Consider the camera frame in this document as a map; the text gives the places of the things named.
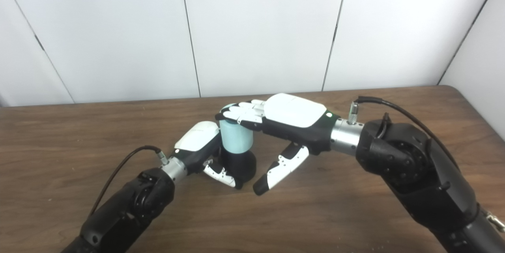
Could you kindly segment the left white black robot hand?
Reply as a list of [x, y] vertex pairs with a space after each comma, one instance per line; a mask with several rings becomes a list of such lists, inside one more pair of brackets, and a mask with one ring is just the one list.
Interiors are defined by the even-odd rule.
[[243, 183], [233, 178], [217, 161], [221, 142], [221, 133], [216, 122], [198, 122], [174, 145], [174, 150], [163, 163], [162, 170], [174, 183], [191, 174], [204, 172], [220, 183], [241, 189]]

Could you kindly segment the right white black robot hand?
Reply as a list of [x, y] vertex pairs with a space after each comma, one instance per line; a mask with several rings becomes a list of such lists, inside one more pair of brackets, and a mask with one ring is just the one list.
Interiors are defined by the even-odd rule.
[[331, 150], [331, 133], [340, 116], [323, 104], [279, 93], [222, 108], [216, 120], [228, 120], [251, 131], [289, 141], [278, 159], [258, 179], [253, 190], [261, 196], [295, 171], [310, 155]]

